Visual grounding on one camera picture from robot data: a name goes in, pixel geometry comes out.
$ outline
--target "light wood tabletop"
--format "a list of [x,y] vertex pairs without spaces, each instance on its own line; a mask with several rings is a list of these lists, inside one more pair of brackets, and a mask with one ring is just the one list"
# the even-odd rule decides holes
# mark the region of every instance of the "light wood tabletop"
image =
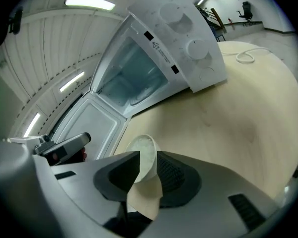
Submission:
[[[224,53],[257,46],[220,42]],[[134,116],[116,149],[149,134],[163,151],[225,166],[274,198],[298,164],[298,84],[273,53],[255,62],[224,55],[227,81],[195,94],[186,89]]]

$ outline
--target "microwave control knob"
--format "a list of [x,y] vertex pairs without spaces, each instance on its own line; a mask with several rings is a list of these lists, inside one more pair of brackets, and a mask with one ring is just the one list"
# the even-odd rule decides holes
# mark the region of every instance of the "microwave control knob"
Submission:
[[193,60],[203,59],[208,52],[208,43],[203,40],[192,40],[187,46],[187,53]]
[[167,24],[179,22],[183,17],[183,10],[176,3],[166,3],[160,9],[160,16]]

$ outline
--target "wall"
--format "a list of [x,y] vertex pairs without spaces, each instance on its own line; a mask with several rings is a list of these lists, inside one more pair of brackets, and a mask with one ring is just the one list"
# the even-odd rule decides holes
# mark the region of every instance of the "wall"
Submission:
[[229,23],[228,18],[233,22],[242,22],[243,19],[238,17],[237,10],[243,14],[242,2],[244,1],[251,3],[253,21],[263,21],[264,27],[283,32],[294,30],[283,11],[273,0],[205,0],[201,8],[206,7],[207,10],[214,8],[223,24]]
[[22,102],[0,77],[0,140],[8,137]]

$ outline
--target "gray device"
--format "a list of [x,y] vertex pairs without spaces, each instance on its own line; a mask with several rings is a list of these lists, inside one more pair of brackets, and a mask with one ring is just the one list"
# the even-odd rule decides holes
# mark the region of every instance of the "gray device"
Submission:
[[257,237],[278,210],[230,169],[159,151],[159,214],[137,222],[126,200],[139,161],[136,151],[51,167],[24,144],[0,142],[0,198],[30,234],[58,238]]

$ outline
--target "white microwave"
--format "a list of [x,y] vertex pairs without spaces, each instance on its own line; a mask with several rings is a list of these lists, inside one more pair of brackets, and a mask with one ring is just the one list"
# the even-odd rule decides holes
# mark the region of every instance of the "white microwave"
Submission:
[[134,114],[190,87],[226,79],[214,35],[189,0],[136,0],[99,61],[89,91],[53,140],[88,132],[87,160],[111,156]]

